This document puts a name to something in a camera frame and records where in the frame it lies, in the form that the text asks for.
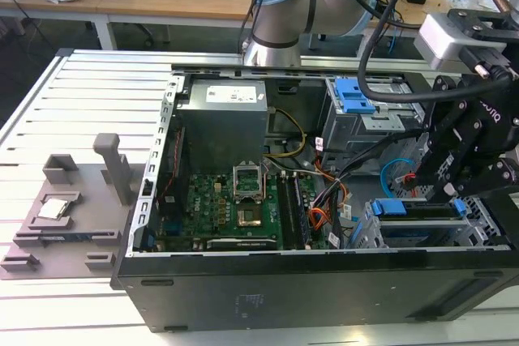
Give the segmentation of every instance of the motherboard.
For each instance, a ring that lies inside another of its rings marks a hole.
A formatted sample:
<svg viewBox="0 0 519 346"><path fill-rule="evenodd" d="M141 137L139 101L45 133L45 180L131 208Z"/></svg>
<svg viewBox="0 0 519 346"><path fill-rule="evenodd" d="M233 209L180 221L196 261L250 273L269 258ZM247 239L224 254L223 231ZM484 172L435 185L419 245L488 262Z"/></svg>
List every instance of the motherboard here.
<svg viewBox="0 0 519 346"><path fill-rule="evenodd" d="M245 242L257 250L289 250L286 221L280 208L286 207L287 193L280 188L279 174L263 174L261 185L255 177L240 177L236 186L232 173L192 174L189 177L187 204L182 217L163 216L157 236L159 251L236 250ZM307 210L316 196L313 178L296 177L304 211L294 217L297 224L307 224ZM261 190L260 200L240 199L237 193ZM322 233L298 226L298 234L311 248L324 248Z"/></svg>

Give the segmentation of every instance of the metal slotted table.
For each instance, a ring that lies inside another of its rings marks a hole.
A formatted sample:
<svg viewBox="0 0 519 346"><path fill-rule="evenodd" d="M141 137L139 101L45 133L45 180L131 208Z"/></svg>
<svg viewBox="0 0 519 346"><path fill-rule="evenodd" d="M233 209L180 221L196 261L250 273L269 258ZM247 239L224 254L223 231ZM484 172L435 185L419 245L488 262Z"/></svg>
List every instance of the metal slotted table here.
<svg viewBox="0 0 519 346"><path fill-rule="evenodd" d="M50 153L79 164L102 163L97 133L120 135L130 163L148 158L172 63L238 65L233 54L62 50L0 131L0 257L27 215ZM354 58L304 58L304 66L354 70ZM436 74L425 62L373 59L372 70ZM153 345L519 344L519 287L450 323L365 325L153 334L124 291L109 279L0 281L0 344Z"/></svg>

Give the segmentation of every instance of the floor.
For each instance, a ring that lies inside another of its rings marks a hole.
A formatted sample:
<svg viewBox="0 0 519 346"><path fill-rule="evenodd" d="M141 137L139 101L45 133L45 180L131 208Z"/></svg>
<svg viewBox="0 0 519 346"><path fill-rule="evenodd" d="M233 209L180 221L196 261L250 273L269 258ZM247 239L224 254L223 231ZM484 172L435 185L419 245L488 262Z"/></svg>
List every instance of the floor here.
<svg viewBox="0 0 519 346"><path fill-rule="evenodd" d="M55 49L99 49L96 32L85 23L59 20L35 20ZM24 21L25 35L7 34L0 38L0 126L10 117L27 91L36 82L52 60L55 49L37 34L33 24ZM161 50L201 53L235 53L238 29L188 26L170 27L171 42L164 43L165 27L148 26L156 43L150 49L144 44L146 36L131 24L116 23L114 34L121 50ZM357 37L327 37L315 50L308 49L308 36L301 37L299 44L303 55L354 57L360 39ZM391 53L392 36L382 39L375 50L379 58L420 58L409 38L400 38Z"/></svg>

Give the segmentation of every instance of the green circuit board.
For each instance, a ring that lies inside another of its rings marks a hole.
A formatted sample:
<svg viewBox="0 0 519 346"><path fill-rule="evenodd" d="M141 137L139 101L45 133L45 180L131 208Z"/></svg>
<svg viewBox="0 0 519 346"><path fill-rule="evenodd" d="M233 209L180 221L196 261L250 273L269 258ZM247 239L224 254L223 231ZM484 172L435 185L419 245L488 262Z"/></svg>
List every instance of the green circuit board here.
<svg viewBox="0 0 519 346"><path fill-rule="evenodd" d="M257 176L240 177L239 190L257 190ZM193 174L189 179L187 206L182 225L164 218L161 222L158 241L170 251L189 250L187 239L182 238L223 238L252 237L270 239L283 250L283 236L278 209L277 177L275 174L264 178L264 196L260 203L245 199L234 201L232 174ZM300 175L299 185L303 201L309 204L315 197L314 181L311 176ZM312 248L319 249L324 239L312 242Z"/></svg>

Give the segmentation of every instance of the blue cable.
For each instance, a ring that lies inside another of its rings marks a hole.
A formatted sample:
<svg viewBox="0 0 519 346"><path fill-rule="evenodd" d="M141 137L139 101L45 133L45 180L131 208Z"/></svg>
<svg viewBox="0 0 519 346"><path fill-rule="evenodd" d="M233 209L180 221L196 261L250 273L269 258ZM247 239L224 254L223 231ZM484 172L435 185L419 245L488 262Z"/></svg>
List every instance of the blue cable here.
<svg viewBox="0 0 519 346"><path fill-rule="evenodd" d="M392 11L392 18L393 20L395 19L395 11L393 10ZM391 41L391 45L389 46L389 53L392 52L393 48L395 47L395 44L397 43L397 27L395 27L393 29L393 32L392 32L392 41Z"/></svg>
<svg viewBox="0 0 519 346"><path fill-rule="evenodd" d="M388 183L386 182L386 170L397 162L406 162L407 164L414 165L414 162L412 160L408 160L407 158L395 158L392 161L389 161L380 171L380 185L382 186L382 190L388 196L389 198L394 198L395 195L391 193L391 190L389 190Z"/></svg>

